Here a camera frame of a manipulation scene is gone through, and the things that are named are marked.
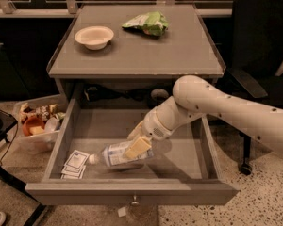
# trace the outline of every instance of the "chair wheel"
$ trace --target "chair wheel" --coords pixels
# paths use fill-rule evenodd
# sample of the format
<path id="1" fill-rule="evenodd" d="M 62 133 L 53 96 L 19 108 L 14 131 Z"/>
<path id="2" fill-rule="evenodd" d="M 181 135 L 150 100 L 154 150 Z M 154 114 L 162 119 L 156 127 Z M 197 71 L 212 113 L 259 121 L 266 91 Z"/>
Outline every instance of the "chair wheel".
<path id="1" fill-rule="evenodd" d="M 239 168 L 239 172 L 241 172 L 242 174 L 248 176 L 252 173 L 252 167 L 249 166 L 246 163 L 243 163 L 240 168 Z"/>

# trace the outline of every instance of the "chair leg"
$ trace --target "chair leg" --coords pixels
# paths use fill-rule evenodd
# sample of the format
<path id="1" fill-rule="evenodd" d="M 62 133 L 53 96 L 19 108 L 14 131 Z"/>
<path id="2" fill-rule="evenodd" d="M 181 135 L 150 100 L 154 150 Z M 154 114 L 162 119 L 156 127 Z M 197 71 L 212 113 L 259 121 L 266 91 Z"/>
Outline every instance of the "chair leg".
<path id="1" fill-rule="evenodd" d="M 244 133 L 240 133 L 243 137 L 243 162 L 239 167 L 239 172 L 248 176 L 252 173 L 252 167 L 249 165 L 251 138 Z"/>

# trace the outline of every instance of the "plastic bottle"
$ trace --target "plastic bottle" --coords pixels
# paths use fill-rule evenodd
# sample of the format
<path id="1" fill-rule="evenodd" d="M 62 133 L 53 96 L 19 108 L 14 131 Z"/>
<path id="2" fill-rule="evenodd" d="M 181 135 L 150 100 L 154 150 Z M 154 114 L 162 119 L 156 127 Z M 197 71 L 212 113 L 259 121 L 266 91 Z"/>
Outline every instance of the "plastic bottle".
<path id="1" fill-rule="evenodd" d="M 132 162 L 136 162 L 153 156 L 152 149 L 149 149 L 148 151 L 142 153 L 134 159 L 128 159 L 124 156 L 124 152 L 130 146 L 130 144 L 131 141 L 126 141 L 109 145 L 101 152 L 91 154 L 88 158 L 88 161 L 92 165 L 101 165 L 108 168 L 114 168 L 119 165 L 131 165 Z"/>

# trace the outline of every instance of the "terrazzo floor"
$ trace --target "terrazzo floor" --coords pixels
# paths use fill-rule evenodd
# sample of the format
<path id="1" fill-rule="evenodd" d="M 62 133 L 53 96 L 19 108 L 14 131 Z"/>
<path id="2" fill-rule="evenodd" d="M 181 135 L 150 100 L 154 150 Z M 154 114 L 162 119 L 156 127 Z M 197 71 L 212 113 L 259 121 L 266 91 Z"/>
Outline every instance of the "terrazzo floor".
<path id="1" fill-rule="evenodd" d="M 11 113 L 14 103 L 0 103 Z M 283 225 L 283 158 L 266 147 L 253 143 L 253 173 L 238 172 L 242 141 L 237 131 L 227 125 L 211 126 L 224 181 L 239 192 L 223 206 L 157 206 L 145 207 L 148 213 L 118 216 L 116 206 L 49 206 L 35 225 L 77 226 L 185 226 L 185 225 Z M 8 145 L 0 143 L 0 158 Z M 50 153 L 30 155 L 13 144 L 3 168 L 24 182 L 39 182 Z M 0 181 L 0 211 L 8 213 L 6 225 L 24 225 L 37 203 Z"/>

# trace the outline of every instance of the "paper packet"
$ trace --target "paper packet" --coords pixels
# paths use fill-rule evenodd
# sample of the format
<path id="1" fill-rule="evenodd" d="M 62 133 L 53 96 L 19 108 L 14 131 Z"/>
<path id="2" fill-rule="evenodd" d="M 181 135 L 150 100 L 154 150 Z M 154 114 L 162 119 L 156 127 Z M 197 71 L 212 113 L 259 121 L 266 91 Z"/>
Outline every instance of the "paper packet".
<path id="1" fill-rule="evenodd" d="M 163 35 L 168 28 L 168 22 L 161 12 L 154 11 L 136 16 L 124 23 L 122 28 L 139 29 L 147 35 L 159 37 Z"/>

